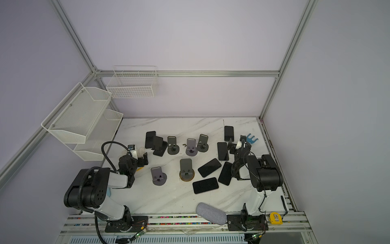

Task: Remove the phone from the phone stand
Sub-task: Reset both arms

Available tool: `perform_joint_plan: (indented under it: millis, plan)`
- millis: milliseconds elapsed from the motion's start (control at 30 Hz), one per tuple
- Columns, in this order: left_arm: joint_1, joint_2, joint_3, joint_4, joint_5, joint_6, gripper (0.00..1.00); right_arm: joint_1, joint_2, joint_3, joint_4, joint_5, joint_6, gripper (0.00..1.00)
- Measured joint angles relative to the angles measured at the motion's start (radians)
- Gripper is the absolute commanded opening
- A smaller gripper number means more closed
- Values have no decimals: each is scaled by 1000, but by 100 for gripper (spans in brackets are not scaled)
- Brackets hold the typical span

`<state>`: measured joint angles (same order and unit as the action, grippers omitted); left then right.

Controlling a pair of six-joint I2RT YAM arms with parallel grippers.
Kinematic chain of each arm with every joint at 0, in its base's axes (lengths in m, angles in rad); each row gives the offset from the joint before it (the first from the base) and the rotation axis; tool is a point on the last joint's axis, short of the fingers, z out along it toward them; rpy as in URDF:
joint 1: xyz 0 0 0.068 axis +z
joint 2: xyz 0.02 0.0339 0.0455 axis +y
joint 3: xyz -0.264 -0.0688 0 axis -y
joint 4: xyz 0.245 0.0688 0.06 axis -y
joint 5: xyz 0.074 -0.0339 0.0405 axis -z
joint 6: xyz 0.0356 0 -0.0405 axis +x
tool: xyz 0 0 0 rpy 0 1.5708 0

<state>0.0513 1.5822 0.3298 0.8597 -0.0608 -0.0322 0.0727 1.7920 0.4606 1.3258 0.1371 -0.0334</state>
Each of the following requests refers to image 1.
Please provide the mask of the black phone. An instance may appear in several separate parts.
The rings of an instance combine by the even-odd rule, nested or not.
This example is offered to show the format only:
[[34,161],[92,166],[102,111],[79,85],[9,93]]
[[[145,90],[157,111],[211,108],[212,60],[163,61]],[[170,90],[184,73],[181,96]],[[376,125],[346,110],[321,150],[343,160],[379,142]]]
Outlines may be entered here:
[[156,136],[156,131],[148,131],[145,136],[145,148],[154,149],[154,137]]
[[228,152],[228,146],[226,142],[218,142],[217,143],[217,152],[218,152],[218,159],[220,161],[228,161],[229,160],[229,152]]
[[221,173],[218,178],[218,182],[225,185],[229,186],[232,180],[232,163],[230,162],[225,162],[223,165],[223,168],[221,170]]
[[234,141],[234,127],[233,126],[224,126],[224,140],[226,142]]
[[209,178],[193,183],[193,190],[195,194],[201,194],[209,191],[213,191],[219,188],[216,178]]
[[222,165],[219,160],[217,158],[214,158],[200,168],[198,168],[198,172],[203,178],[206,178],[207,176],[221,168],[221,166]]

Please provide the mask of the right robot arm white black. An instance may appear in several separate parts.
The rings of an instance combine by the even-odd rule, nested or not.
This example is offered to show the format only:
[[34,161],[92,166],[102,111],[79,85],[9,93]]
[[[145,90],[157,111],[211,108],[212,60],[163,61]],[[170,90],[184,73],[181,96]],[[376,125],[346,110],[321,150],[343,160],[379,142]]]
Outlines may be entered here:
[[227,150],[234,155],[231,166],[231,176],[238,181],[245,180],[240,175],[241,168],[248,170],[253,191],[244,205],[244,211],[249,216],[265,215],[266,203],[273,192],[283,185],[283,177],[279,166],[271,155],[257,157],[251,151],[251,144],[246,137],[241,137],[238,143],[228,142]]

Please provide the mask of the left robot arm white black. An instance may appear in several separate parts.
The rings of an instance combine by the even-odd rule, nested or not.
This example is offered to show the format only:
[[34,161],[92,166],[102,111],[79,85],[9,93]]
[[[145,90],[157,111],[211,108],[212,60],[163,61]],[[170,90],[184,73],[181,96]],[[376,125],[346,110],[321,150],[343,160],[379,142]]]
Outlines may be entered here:
[[[118,167],[115,167],[105,152],[105,146],[116,144],[126,149],[121,156]],[[104,142],[101,151],[109,163],[109,168],[94,166],[89,169],[81,169],[64,196],[64,205],[94,214],[97,219],[109,224],[121,224],[131,226],[133,217],[129,207],[119,204],[111,199],[111,189],[129,189],[135,182],[135,173],[138,169],[149,164],[148,154],[138,155],[136,146],[125,146],[116,141]]]

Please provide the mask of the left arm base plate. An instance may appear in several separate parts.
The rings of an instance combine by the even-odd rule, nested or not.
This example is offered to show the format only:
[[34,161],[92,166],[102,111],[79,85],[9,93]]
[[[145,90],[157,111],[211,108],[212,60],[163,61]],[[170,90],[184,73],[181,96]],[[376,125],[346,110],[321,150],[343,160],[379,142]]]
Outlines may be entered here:
[[148,216],[132,216],[129,220],[108,221],[105,233],[137,233],[145,229]]

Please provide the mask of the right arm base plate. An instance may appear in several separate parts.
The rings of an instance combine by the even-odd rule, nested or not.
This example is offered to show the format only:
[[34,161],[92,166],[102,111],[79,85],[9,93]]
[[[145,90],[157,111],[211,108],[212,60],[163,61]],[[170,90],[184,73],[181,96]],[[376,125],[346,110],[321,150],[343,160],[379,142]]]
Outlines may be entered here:
[[227,226],[229,231],[268,231],[268,223],[265,215],[241,216],[227,215]]

